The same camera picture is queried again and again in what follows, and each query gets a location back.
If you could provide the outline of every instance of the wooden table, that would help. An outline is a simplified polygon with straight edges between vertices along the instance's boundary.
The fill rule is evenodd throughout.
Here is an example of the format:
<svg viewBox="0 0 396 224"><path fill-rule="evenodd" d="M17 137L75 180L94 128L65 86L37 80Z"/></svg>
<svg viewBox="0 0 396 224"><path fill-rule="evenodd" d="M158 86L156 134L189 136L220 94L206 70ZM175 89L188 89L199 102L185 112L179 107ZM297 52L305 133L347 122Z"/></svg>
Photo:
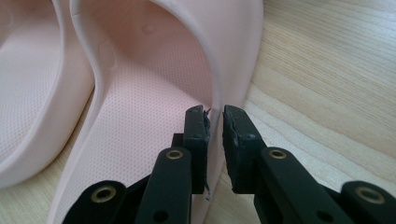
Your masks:
<svg viewBox="0 0 396 224"><path fill-rule="evenodd" d="M262 47L244 108L269 146L321 184L365 180L396 195L396 2L264 0ZM57 160L0 190L0 223L44 223L85 116ZM226 169L205 223L259 223Z"/></svg>

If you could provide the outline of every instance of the screw hole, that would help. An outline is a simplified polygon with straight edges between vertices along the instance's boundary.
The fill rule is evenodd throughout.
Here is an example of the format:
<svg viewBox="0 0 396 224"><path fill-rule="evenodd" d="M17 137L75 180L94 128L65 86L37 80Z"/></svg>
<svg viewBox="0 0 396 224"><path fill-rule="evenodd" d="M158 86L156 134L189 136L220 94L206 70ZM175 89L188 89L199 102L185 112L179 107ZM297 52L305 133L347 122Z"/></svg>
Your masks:
<svg viewBox="0 0 396 224"><path fill-rule="evenodd" d="M91 195L91 200L94 203L105 203L114 198L114 196L116 196L116 192L117 191L113 186L102 186L93 192Z"/></svg>
<svg viewBox="0 0 396 224"><path fill-rule="evenodd" d="M163 223L168 219L168 213L166 211L157 211L154 213L153 219L157 223Z"/></svg>
<svg viewBox="0 0 396 224"><path fill-rule="evenodd" d="M179 150L168 151L166 157L171 160L177 160L183 157L183 152Z"/></svg>
<svg viewBox="0 0 396 224"><path fill-rule="evenodd" d="M332 218L332 215L330 215L327 212L324 211L317 211L317 216L318 218L320 218L320 220L324 221L324 222L333 222L334 218Z"/></svg>
<svg viewBox="0 0 396 224"><path fill-rule="evenodd" d="M367 187L358 187L355 189L356 194L368 203L382 204L385 198L378 191Z"/></svg>
<svg viewBox="0 0 396 224"><path fill-rule="evenodd" d="M275 159L285 159L286 158L286 153L280 150L271 150L270 151L270 156L272 156Z"/></svg>

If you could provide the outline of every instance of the metal screw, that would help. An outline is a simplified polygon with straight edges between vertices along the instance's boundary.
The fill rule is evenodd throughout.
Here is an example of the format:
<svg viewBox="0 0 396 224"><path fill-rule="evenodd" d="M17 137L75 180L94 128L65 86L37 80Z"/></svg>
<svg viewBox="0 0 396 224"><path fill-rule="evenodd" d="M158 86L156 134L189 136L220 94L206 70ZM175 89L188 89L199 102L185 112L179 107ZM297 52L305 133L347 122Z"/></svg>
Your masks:
<svg viewBox="0 0 396 224"><path fill-rule="evenodd" d="M183 157L183 152L179 150L172 150L166 153L166 157L171 160L177 160Z"/></svg>
<svg viewBox="0 0 396 224"><path fill-rule="evenodd" d="M385 203L385 198L378 191L367 187L358 187L355 193L359 195L364 201L368 203L382 204Z"/></svg>
<svg viewBox="0 0 396 224"><path fill-rule="evenodd" d="M286 153L284 153L283 151L280 151L280 150L276 150L276 149L271 150L269 154L271 157L273 157L275 159L279 159L279 160L285 159L287 157Z"/></svg>
<svg viewBox="0 0 396 224"><path fill-rule="evenodd" d="M117 190L111 185L105 185L97 188L91 195L91 200L94 203L105 203L114 196L116 196Z"/></svg>

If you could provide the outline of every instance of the wood grain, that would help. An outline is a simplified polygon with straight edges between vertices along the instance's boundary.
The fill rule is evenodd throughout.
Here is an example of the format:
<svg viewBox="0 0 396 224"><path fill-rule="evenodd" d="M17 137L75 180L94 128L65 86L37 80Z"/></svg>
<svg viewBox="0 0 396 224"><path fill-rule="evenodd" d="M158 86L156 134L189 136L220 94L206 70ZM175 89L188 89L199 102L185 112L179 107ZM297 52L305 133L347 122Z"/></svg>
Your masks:
<svg viewBox="0 0 396 224"><path fill-rule="evenodd" d="M265 0L244 108L265 142L319 183L359 179L396 195L396 2ZM84 118L53 164L0 190L0 223L45 222ZM233 194L226 173L205 223L259 223L252 196Z"/></svg>

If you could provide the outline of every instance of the pink slipper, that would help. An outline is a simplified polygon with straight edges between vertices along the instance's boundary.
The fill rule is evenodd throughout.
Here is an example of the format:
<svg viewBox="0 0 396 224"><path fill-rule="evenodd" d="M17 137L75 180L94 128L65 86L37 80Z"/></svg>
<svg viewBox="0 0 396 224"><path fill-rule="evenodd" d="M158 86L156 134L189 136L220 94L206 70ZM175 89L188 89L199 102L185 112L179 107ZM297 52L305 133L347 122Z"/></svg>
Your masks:
<svg viewBox="0 0 396 224"><path fill-rule="evenodd" d="M48 223L61 223L81 192L102 180L131 186L182 133L186 109L210 112L207 181L224 156L219 117L242 105L262 35L261 0L73 0L72 17L92 64L92 107L64 168ZM192 223L209 202L192 200Z"/></svg>
<svg viewBox="0 0 396 224"><path fill-rule="evenodd" d="M1 1L0 188L35 175L58 155L92 87L69 1Z"/></svg>

